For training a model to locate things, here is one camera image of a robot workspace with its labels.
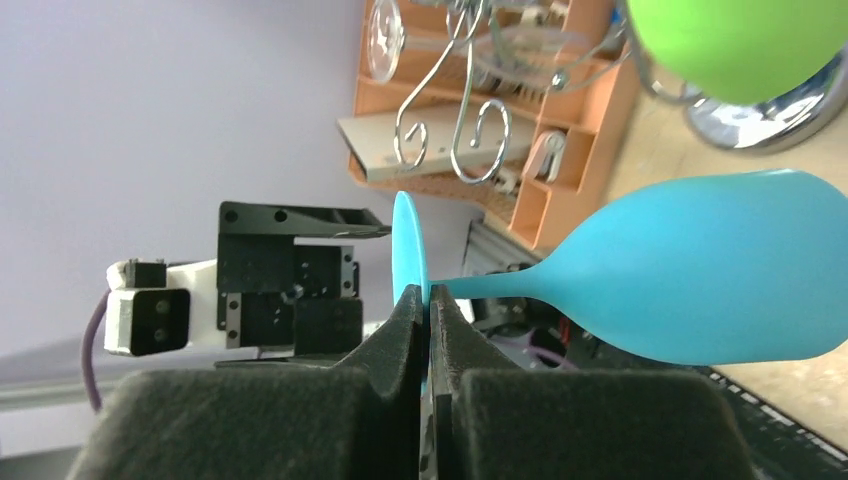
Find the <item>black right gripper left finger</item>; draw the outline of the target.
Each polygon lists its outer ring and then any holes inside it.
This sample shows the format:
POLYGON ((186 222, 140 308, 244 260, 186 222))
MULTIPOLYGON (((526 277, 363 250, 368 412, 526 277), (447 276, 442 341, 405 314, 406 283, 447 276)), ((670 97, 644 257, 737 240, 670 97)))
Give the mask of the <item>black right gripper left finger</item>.
POLYGON ((328 368, 162 370, 125 378, 73 479, 415 479, 422 299, 328 368))

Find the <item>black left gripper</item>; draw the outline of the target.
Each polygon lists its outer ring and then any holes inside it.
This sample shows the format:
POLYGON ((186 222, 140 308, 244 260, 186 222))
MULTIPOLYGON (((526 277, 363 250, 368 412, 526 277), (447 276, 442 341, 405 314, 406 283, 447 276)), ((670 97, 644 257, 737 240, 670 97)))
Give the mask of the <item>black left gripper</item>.
POLYGON ((217 248, 217 323, 227 348, 353 350, 363 337, 363 303, 352 247, 293 237, 369 239, 391 231, 367 208, 222 202, 219 233, 233 234, 219 236, 217 248))

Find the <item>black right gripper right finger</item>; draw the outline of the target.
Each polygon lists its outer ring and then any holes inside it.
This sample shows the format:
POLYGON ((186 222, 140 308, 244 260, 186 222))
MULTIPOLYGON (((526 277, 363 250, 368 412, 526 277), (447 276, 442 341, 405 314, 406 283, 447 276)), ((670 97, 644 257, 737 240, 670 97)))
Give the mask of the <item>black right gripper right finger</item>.
POLYGON ((674 371, 529 371, 430 293, 437 472, 442 479, 750 479, 727 403, 674 371))

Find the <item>clear wine glass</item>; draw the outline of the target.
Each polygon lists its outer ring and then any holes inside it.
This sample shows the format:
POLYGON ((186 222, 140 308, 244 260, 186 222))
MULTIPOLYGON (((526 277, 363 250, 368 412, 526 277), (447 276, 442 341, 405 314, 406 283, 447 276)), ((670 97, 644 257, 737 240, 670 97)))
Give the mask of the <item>clear wine glass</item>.
POLYGON ((398 2, 377 0, 368 20, 367 64, 371 78, 388 83, 396 73, 405 45, 405 30, 398 2))

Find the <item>blue plastic wine glass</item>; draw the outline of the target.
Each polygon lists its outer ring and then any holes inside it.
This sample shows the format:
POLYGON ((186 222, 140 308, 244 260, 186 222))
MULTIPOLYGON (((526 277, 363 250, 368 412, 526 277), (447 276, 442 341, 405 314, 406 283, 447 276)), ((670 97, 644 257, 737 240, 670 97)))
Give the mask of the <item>blue plastic wine glass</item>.
POLYGON ((445 286, 545 302, 667 363, 814 358, 847 339, 847 198, 790 169, 673 179, 607 204, 532 267, 445 286))

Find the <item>green plastic wine glass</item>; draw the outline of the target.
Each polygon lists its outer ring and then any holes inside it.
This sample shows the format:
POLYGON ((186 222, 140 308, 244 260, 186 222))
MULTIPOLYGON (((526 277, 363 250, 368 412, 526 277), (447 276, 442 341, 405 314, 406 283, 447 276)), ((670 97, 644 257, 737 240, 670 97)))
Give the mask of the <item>green plastic wine glass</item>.
POLYGON ((665 70, 732 104, 778 97, 847 42, 847 4, 822 1, 630 1, 631 24, 665 70))

